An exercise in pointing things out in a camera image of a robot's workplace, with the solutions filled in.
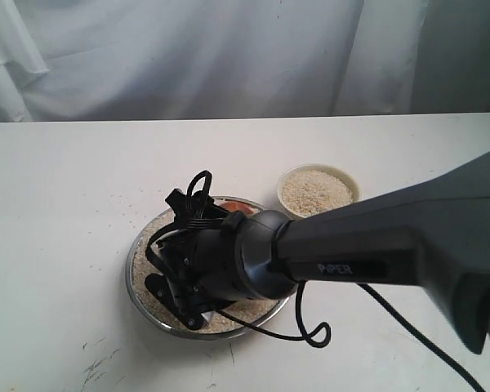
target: table surface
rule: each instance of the table surface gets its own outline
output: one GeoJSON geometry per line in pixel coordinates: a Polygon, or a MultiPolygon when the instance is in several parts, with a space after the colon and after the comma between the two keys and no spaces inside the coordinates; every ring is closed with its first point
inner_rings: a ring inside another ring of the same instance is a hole
{"type": "MultiPolygon", "coordinates": [[[[489,150],[490,114],[0,123],[0,392],[470,390],[355,285],[307,286],[305,322],[332,325],[324,350],[254,332],[186,341],[134,309],[123,266],[202,169],[213,194],[277,207],[278,177],[302,163],[343,169],[371,198],[489,150]]],[[[420,288],[378,289],[490,390],[488,342],[467,352],[420,288]]],[[[296,334],[293,301],[268,326],[296,334]]]]}

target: orange object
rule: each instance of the orange object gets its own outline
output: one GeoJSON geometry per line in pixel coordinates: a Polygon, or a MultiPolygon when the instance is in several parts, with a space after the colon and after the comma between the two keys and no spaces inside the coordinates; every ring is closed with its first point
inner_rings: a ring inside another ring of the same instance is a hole
{"type": "Polygon", "coordinates": [[[220,204],[220,207],[224,208],[228,212],[241,211],[246,216],[254,214],[254,211],[247,204],[241,202],[224,202],[220,204]]]}

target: fabric backdrop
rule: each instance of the fabric backdrop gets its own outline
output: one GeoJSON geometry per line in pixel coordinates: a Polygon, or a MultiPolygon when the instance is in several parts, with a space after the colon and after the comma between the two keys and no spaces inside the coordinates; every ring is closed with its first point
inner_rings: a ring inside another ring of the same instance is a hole
{"type": "Polygon", "coordinates": [[[0,0],[0,121],[490,110],[490,0],[0,0]]]}

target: stainless steel bowl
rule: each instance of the stainless steel bowl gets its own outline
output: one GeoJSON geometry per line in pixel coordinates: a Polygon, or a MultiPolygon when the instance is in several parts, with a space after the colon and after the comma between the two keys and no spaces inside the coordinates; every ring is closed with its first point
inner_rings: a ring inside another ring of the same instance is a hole
{"type": "MultiPolygon", "coordinates": [[[[244,198],[234,198],[230,196],[215,196],[213,197],[217,201],[235,201],[235,202],[242,202],[249,204],[250,206],[257,208],[258,210],[265,210],[263,206],[260,204],[251,202],[250,200],[246,200],[244,198]]],[[[160,218],[161,216],[164,216],[168,212],[170,212],[170,208],[164,212],[162,212],[160,215],[158,215],[156,218],[160,218]]],[[[129,293],[129,297],[131,298],[132,303],[135,305],[135,307],[142,313],[146,319],[148,319],[152,324],[154,324],[156,327],[161,329],[162,331],[165,331],[167,333],[170,333],[171,335],[178,336],[178,337],[184,337],[186,339],[195,339],[195,340],[200,340],[200,341],[216,341],[220,339],[229,339],[231,337],[236,337],[243,335],[246,332],[251,331],[247,327],[239,327],[236,329],[233,329],[232,331],[227,331],[227,332],[219,332],[219,333],[197,333],[197,332],[191,332],[191,331],[186,331],[186,330],[181,330],[176,327],[172,327],[163,321],[157,319],[154,317],[141,303],[140,299],[136,295],[133,286],[132,286],[132,261],[134,259],[134,256],[136,254],[136,249],[140,245],[140,242],[143,238],[143,230],[138,234],[136,237],[134,243],[132,243],[131,250],[129,251],[129,254],[127,255],[127,262],[125,265],[125,284],[127,286],[127,292],[129,293]]],[[[259,319],[257,319],[254,324],[257,326],[260,326],[267,321],[269,321],[271,318],[273,318],[288,302],[288,298],[285,298],[284,300],[278,301],[278,303],[271,309],[269,310],[266,314],[261,316],[259,319]]]]}

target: rice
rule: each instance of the rice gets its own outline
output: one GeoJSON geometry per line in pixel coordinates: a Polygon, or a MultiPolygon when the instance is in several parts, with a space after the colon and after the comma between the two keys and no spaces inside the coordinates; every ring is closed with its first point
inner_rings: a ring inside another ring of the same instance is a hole
{"type": "Polygon", "coordinates": [[[289,210],[303,217],[353,202],[352,192],[341,180],[318,170],[292,173],[283,185],[282,199],[289,210]]]}
{"type": "MultiPolygon", "coordinates": [[[[132,261],[132,288],[137,299],[156,319],[170,327],[182,331],[189,331],[192,333],[220,333],[242,327],[241,325],[214,313],[208,325],[197,331],[191,331],[174,317],[174,315],[171,314],[145,287],[145,278],[149,274],[159,274],[159,271],[145,258],[145,245],[149,241],[151,235],[156,233],[156,231],[164,225],[171,223],[173,219],[174,212],[169,211],[152,220],[143,229],[140,243],[132,261]]],[[[276,304],[277,301],[244,300],[233,303],[226,308],[225,311],[243,321],[253,323],[261,316],[268,313],[276,304]]]]}

